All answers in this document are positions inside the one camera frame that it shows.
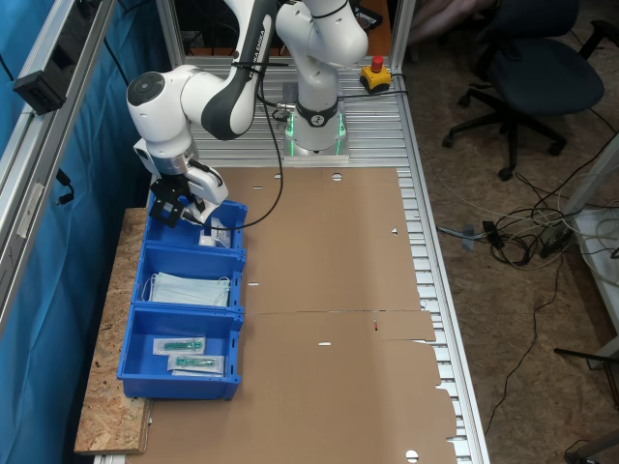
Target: face mask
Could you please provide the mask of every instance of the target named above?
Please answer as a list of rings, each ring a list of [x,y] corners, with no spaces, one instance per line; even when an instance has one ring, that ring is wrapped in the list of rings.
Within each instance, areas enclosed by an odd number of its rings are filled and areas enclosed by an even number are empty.
[[[226,306],[230,280],[202,280],[159,273],[151,277],[151,302],[181,305]]]

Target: cardboard sheet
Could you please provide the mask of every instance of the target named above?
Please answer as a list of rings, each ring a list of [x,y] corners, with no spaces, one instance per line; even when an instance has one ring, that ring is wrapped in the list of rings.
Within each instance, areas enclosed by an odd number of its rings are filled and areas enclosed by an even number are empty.
[[[277,172],[221,170],[248,221],[273,204]],[[451,398],[432,347],[412,341],[434,331],[396,170],[287,169],[278,207],[245,234],[237,394],[156,400],[146,453],[127,462],[406,464],[414,450],[455,464]]]
[[[156,401],[146,453],[127,462],[406,464],[414,450],[420,464],[455,464],[452,401],[436,389],[431,346],[410,341],[432,337],[427,320],[412,311],[248,316],[235,397]]]
[[[247,222],[277,197],[277,169],[220,173],[229,198],[248,205]],[[279,205],[244,232],[247,314],[420,310],[393,168],[285,169]]]

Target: aluminum frame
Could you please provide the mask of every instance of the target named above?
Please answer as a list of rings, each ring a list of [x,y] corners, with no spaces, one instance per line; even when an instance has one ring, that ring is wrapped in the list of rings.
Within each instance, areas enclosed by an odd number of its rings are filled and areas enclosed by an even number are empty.
[[[73,2],[56,0],[20,75],[49,56],[64,24],[61,13]],[[99,5],[62,108],[39,116],[25,104],[0,159],[0,336],[115,5],[116,0]]]

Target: chair wheel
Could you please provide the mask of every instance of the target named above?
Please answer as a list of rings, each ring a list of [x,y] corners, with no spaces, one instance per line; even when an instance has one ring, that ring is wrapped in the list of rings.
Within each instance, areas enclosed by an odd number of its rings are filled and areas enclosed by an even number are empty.
[[[510,179],[512,179],[513,175],[514,175],[514,171],[510,169],[509,167],[504,167],[503,169],[499,171],[499,179],[501,179],[501,181],[503,182],[507,182]]]
[[[452,148],[454,146],[454,138],[451,135],[447,134],[443,139],[443,146],[445,148]]]
[[[463,108],[466,108],[469,104],[471,104],[471,98],[468,95],[464,95],[463,97],[460,97],[460,100],[457,101],[457,104],[459,104]]]
[[[561,155],[561,151],[563,151],[564,147],[565,143],[555,142],[550,145],[550,148],[548,148],[548,152],[554,157],[558,157],[559,155]]]

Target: blue plastic tray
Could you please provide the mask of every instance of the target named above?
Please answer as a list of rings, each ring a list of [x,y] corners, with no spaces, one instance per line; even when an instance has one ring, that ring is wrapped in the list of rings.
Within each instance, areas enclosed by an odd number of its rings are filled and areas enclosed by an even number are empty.
[[[219,219],[224,227],[240,227],[245,223],[247,213],[247,206],[226,200],[208,217],[206,220],[206,227],[191,224],[186,220],[179,220],[176,227],[172,228],[149,216],[146,219],[144,240],[152,244],[169,245],[173,247],[206,248],[206,246],[200,246],[198,241],[201,230],[204,230],[205,235],[211,235],[212,218]],[[232,231],[230,248],[221,249],[245,253],[243,249],[243,229]]]
[[[211,246],[193,248],[143,243],[137,264],[137,273],[135,274],[132,302],[144,303],[145,305],[180,306],[242,313],[243,308],[240,306],[241,280],[244,267],[245,254],[235,253],[223,248]],[[157,273],[214,280],[227,277],[230,279],[230,293],[227,306],[147,302],[150,297],[149,279],[153,274]]]
[[[185,310],[132,304],[118,378],[125,395],[147,398],[230,399],[239,388],[239,332],[243,316],[226,312]],[[186,377],[167,370],[168,356],[153,355],[153,339],[206,336],[206,355],[225,356],[222,377]]]

